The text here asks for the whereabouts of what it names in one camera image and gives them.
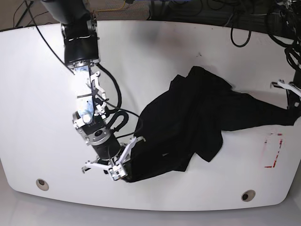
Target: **white table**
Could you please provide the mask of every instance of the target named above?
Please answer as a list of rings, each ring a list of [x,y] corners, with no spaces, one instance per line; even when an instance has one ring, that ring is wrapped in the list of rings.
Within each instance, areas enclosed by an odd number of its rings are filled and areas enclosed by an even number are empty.
[[[228,28],[208,25],[115,21],[100,22],[98,29],[102,64],[116,77],[128,110],[140,113],[168,90],[177,74],[186,76],[194,65],[223,77],[236,90],[286,106],[285,92],[269,85],[278,79],[291,81],[293,70],[284,50],[265,34],[252,33],[246,47],[236,48]],[[41,31],[63,58],[59,25],[43,26]],[[246,38],[246,31],[235,30],[236,43]],[[0,51],[0,158],[14,190],[141,210],[238,209],[274,205],[286,197],[301,159],[297,125],[224,132],[217,156],[210,163],[194,156],[185,173],[169,172],[133,184],[112,182],[96,169],[82,174],[84,162],[96,153],[72,126],[76,109],[72,76],[34,28],[0,33]],[[101,81],[111,102],[116,102],[110,80],[102,75]],[[131,117],[119,134],[133,131],[135,125],[136,118]],[[280,139],[276,166],[265,168],[273,165]],[[49,183],[48,191],[37,188],[38,178]],[[241,195],[250,189],[256,197],[243,202]]]

